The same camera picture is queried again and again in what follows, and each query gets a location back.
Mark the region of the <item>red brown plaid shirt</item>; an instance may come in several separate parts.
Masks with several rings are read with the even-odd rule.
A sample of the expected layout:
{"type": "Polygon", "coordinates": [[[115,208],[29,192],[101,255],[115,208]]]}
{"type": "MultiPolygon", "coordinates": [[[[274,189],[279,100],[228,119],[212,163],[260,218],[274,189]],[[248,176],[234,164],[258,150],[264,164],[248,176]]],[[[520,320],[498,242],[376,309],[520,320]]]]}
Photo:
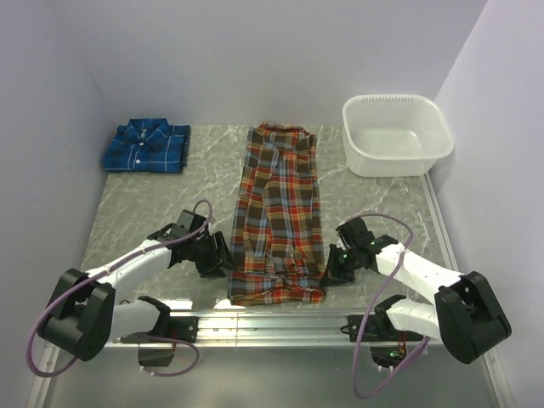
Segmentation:
{"type": "Polygon", "coordinates": [[[302,127],[249,130],[231,235],[232,304],[325,299],[316,147],[316,135],[302,127]]]}

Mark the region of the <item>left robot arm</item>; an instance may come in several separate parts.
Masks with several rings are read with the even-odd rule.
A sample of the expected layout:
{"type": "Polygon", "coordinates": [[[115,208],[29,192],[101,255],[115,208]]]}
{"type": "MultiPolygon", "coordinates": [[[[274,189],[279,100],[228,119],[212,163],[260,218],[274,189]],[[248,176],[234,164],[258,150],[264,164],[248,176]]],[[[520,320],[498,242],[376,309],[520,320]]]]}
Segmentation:
{"type": "Polygon", "coordinates": [[[158,230],[129,255],[119,269],[113,263],[105,265],[107,275],[100,268],[67,270],[54,288],[37,335],[81,361],[91,360],[115,339],[193,343],[196,317],[177,318],[164,302],[149,296],[131,303],[119,300],[144,278],[184,261],[194,263],[202,278],[225,277],[233,261],[223,233],[204,231],[178,242],[174,235],[158,230]]]}

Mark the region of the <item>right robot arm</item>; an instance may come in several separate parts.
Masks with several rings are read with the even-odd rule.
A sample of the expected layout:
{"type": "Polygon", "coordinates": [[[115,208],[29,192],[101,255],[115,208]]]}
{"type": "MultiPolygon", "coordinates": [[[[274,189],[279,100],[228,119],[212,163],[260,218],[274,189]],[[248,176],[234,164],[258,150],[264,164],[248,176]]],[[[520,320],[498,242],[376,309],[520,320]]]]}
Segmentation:
{"type": "Polygon", "coordinates": [[[407,242],[374,236],[362,218],[337,227],[323,286],[354,282],[358,269],[396,280],[423,297],[376,301],[367,316],[352,314],[343,328],[351,342],[440,340],[458,361],[469,364],[509,338],[512,327],[488,280],[479,272],[447,269],[410,251],[407,242]]]}

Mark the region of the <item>white plastic basin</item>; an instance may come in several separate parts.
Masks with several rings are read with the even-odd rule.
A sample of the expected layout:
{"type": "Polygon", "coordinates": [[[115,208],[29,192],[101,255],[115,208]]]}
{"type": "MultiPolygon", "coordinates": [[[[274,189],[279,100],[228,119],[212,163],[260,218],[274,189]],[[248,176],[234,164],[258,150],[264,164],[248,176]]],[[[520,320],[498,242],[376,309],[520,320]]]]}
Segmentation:
{"type": "Polygon", "coordinates": [[[358,95],[342,114],[346,165],[361,177],[421,176],[454,150],[443,112],[419,95],[358,95]]]}

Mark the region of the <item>blue plaid folded shirt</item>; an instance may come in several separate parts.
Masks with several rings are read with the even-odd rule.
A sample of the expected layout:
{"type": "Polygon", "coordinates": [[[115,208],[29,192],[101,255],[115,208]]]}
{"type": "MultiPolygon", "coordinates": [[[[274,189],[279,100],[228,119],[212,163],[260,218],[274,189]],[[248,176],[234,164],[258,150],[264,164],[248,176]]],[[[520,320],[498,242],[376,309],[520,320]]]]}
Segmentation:
{"type": "Polygon", "coordinates": [[[117,127],[103,168],[108,173],[181,173],[190,130],[190,125],[173,125],[166,118],[131,119],[117,127]]]}

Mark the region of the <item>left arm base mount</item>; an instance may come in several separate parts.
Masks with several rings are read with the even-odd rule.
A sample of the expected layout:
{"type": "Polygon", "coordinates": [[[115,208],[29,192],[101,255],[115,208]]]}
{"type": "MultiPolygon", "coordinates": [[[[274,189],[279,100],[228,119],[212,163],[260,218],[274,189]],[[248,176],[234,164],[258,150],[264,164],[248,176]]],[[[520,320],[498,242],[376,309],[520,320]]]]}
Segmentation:
{"type": "Polygon", "coordinates": [[[183,340],[188,343],[196,341],[199,318],[194,315],[161,318],[150,331],[137,331],[119,337],[119,343],[171,343],[183,340]]]}

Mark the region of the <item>aluminium rail frame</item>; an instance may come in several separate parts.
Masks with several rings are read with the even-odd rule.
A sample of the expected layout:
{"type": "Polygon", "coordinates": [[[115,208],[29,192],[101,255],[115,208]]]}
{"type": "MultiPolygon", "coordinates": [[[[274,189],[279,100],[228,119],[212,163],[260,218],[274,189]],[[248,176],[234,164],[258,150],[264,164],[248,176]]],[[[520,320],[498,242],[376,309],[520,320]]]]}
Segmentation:
{"type": "MultiPolygon", "coordinates": [[[[395,340],[351,342],[344,327],[351,309],[253,310],[218,303],[197,311],[188,302],[173,316],[199,318],[194,343],[119,343],[109,341],[91,362],[65,377],[57,365],[64,350],[46,347],[28,400],[30,407],[354,407],[354,373],[349,351],[368,349],[381,377],[397,369],[395,340]],[[169,367],[144,368],[138,349],[175,347],[169,367]]],[[[510,407],[511,394],[494,348],[475,361],[483,376],[462,376],[460,365],[440,340],[429,339],[446,360],[426,363],[379,400],[381,406],[510,407]]]]}

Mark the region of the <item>black box under rail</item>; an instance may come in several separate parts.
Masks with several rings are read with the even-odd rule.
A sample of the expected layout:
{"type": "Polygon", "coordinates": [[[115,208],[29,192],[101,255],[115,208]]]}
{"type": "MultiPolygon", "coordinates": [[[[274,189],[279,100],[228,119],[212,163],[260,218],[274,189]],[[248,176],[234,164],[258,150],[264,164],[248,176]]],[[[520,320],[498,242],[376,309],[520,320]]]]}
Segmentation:
{"type": "Polygon", "coordinates": [[[144,368],[169,367],[173,362],[175,347],[143,347],[138,349],[138,363],[144,368]]]}

